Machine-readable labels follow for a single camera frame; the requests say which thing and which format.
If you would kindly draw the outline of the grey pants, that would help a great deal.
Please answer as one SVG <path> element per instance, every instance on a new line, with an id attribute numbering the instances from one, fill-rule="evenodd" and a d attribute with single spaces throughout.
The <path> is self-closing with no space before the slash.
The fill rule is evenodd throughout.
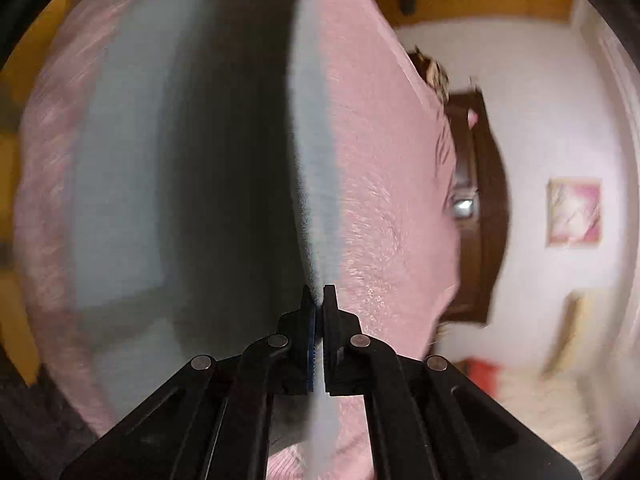
<path id="1" fill-rule="evenodd" d="M 100 50 L 70 211 L 74 306 L 116 424 L 199 354 L 241 354 L 337 269 L 337 169 L 312 0 L 131 0 Z M 340 432 L 312 334 L 302 434 Z"/>

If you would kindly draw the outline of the cream and red curtain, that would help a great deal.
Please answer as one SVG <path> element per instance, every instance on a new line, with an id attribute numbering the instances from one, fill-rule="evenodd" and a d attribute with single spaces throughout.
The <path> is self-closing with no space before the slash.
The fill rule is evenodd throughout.
<path id="1" fill-rule="evenodd" d="M 601 441 L 577 379 L 502 367 L 475 358 L 459 361 L 456 367 L 570 460 L 585 479 L 600 477 Z"/>

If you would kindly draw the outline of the pink floral bedspread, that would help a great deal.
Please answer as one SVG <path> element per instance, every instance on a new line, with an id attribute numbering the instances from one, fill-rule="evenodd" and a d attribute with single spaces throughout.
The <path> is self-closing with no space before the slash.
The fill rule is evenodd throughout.
<path id="1" fill-rule="evenodd" d="M 117 422 L 74 306 L 70 211 L 79 128 L 100 50 L 129 1 L 75 1 L 20 122 L 14 249 L 51 381 L 12 429 L 47 479 Z M 337 169 L 337 269 L 323 286 L 335 286 L 340 305 L 364 330 L 418 358 L 458 284 L 458 238 L 446 209 L 450 130 L 442 104 L 373 0 L 312 3 Z"/>

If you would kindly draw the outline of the dark wooden headboard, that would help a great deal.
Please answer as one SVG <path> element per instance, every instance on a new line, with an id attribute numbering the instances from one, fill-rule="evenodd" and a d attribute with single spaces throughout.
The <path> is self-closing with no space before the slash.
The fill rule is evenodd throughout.
<path id="1" fill-rule="evenodd" d="M 460 234 L 460 285 L 440 319 L 485 325 L 506 254 L 510 223 L 506 170 L 480 88 L 449 91 L 444 112 L 457 157 L 450 212 Z"/>

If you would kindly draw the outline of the framed wedding photo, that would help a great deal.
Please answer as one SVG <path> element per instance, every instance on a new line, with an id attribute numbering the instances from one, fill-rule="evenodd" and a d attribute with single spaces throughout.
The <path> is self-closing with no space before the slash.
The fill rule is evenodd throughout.
<path id="1" fill-rule="evenodd" d="M 602 185 L 598 179 L 553 178 L 547 185 L 547 245 L 600 243 Z"/>

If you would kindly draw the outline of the clothes pile on nightstand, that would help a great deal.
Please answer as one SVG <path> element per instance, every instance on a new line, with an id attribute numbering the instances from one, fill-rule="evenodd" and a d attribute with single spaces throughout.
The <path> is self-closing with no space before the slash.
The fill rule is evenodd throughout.
<path id="1" fill-rule="evenodd" d="M 422 53 L 418 47 L 408 55 L 419 76 L 434 90 L 439 101 L 446 105 L 449 101 L 449 77 L 446 70 L 434 58 Z"/>

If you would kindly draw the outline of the black wardrobe knob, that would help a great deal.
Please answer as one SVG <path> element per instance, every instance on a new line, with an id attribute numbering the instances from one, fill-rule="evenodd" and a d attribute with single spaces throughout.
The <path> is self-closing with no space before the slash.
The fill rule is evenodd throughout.
<path id="1" fill-rule="evenodd" d="M 397 0 L 397 6 L 403 16 L 410 16 L 416 13 L 416 0 Z"/>

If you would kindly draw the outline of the wall air conditioner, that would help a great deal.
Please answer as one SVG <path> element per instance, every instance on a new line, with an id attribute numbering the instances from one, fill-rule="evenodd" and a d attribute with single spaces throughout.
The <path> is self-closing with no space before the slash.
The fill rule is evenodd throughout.
<path id="1" fill-rule="evenodd" d="M 544 366 L 544 376 L 579 376 L 593 367 L 601 339 L 598 292 L 577 289 L 566 297 L 562 323 Z"/>

